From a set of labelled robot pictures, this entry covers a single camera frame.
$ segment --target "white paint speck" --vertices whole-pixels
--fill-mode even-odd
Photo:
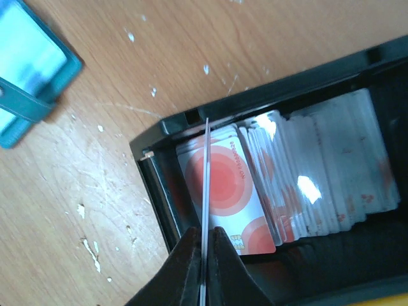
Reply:
[[[204,70],[206,75],[208,75],[210,73],[210,67],[208,65],[204,65],[203,70]]]
[[[101,273],[101,264],[98,261],[98,258],[95,256],[94,252],[91,250],[91,248],[89,247],[88,244],[88,240],[85,238],[82,243],[84,244],[85,248],[88,250],[89,254],[91,254],[92,259],[95,262],[95,267],[96,267],[96,271],[98,271],[99,273]]]
[[[155,87],[152,87],[152,91],[150,92],[152,94],[152,97],[154,98],[156,96],[157,89]]]
[[[85,207],[84,204],[78,204],[78,209],[76,210],[82,219],[85,219]]]
[[[127,36],[128,36],[128,38],[130,39],[130,41],[131,41],[132,43],[135,41],[135,36],[134,36],[132,33],[128,32],[128,33],[127,33]]]
[[[98,243],[96,241],[94,241],[94,247],[95,247],[96,254],[99,253],[99,247],[98,247]]]

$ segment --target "stack of cards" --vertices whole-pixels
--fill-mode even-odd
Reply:
[[[203,137],[177,147],[201,215]],[[239,254],[350,230],[400,201],[367,90],[211,132],[210,228]]]
[[[209,229],[222,226],[238,254],[275,252],[265,214],[249,170],[237,126],[211,132]],[[177,147],[178,161],[201,215],[203,145],[200,136]]]

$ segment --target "wooden table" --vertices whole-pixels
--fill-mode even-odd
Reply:
[[[157,272],[128,143],[160,118],[408,33],[406,0],[28,3],[85,68],[0,151],[2,306],[122,305]]]

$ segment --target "card dispenser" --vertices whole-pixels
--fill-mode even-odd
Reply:
[[[56,106],[79,58],[20,0],[0,0],[0,146],[12,148]]]
[[[277,246],[273,254],[245,255],[241,259],[258,286],[277,305],[342,305],[406,293],[408,36],[178,113],[137,136],[130,146],[168,250],[174,248],[188,227],[200,226],[176,148],[203,134],[205,118],[210,119],[213,131],[274,110],[283,120],[291,120],[313,113],[324,105],[321,102],[338,101],[341,96],[361,91],[371,100],[371,115],[377,119],[394,174],[398,203],[389,209],[379,201],[376,205],[384,210],[380,213],[373,214],[367,207],[356,212],[350,230],[300,238]],[[370,115],[359,107],[352,101],[347,103],[347,121],[356,123],[356,130],[363,124],[355,113]],[[339,121],[333,112],[322,116],[325,122]],[[291,128],[285,132],[292,133]],[[363,152],[370,150],[369,145],[363,148]],[[347,162],[350,167],[356,166],[354,159]],[[368,177],[375,182],[375,175]],[[322,214],[332,212],[322,210]]]

